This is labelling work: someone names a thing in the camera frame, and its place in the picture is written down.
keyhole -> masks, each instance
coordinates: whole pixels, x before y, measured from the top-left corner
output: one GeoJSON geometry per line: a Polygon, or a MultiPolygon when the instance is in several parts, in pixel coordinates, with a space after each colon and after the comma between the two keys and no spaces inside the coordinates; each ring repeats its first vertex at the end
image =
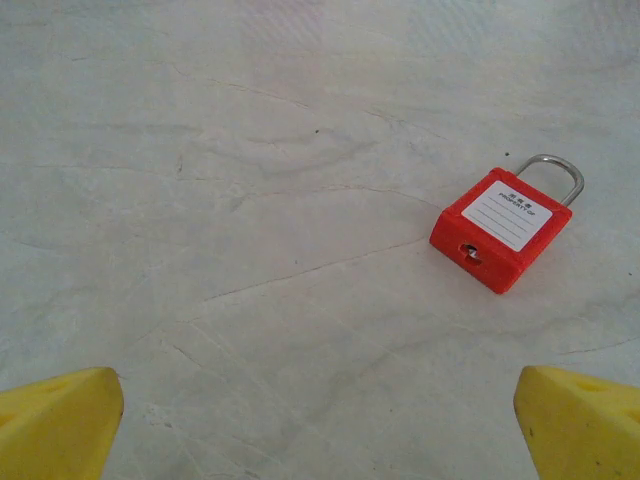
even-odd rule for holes
{"type": "Polygon", "coordinates": [[[465,262],[475,266],[478,266],[482,263],[482,260],[478,258],[478,249],[473,245],[460,245],[460,251],[466,255],[464,257],[465,262]]]}

concrete floor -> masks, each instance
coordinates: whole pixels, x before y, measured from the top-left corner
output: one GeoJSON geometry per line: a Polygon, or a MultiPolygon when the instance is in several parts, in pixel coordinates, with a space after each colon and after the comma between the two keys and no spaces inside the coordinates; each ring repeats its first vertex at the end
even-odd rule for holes
{"type": "Polygon", "coordinates": [[[106,479],[536,478],[524,365],[640,384],[638,24],[636,0],[2,2],[0,387],[116,368],[106,479]],[[587,187],[497,296],[426,237],[536,153],[587,187]]]}

white label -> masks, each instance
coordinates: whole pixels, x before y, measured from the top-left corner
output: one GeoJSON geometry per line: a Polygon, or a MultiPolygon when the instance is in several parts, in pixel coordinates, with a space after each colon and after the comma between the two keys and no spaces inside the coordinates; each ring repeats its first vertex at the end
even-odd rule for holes
{"type": "Polygon", "coordinates": [[[503,182],[496,181],[464,209],[462,216],[519,252],[553,213],[503,182]]]}

padlock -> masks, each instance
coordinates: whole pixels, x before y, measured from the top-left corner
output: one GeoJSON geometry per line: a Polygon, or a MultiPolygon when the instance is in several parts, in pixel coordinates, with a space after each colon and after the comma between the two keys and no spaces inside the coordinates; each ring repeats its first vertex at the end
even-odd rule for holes
{"type": "Polygon", "coordinates": [[[494,168],[445,209],[430,243],[496,293],[505,293],[571,219],[567,207],[584,188],[580,171],[563,158],[536,155],[516,172],[494,168]],[[575,186],[557,202],[518,178],[533,163],[557,165],[575,186]]]}

